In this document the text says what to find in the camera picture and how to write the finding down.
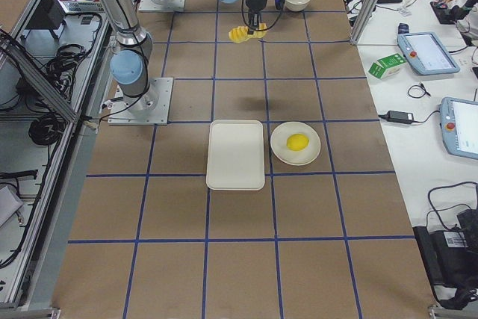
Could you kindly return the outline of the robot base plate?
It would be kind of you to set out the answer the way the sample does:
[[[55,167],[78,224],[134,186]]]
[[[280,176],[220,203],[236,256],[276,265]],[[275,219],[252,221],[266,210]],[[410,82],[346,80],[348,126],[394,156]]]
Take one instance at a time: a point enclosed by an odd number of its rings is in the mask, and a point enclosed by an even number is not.
[[[170,100],[173,91],[173,78],[151,78],[149,90],[132,107],[127,108],[134,99],[124,97],[117,85],[115,97],[122,97],[109,108],[113,112],[108,123],[113,126],[148,126],[167,124]]]

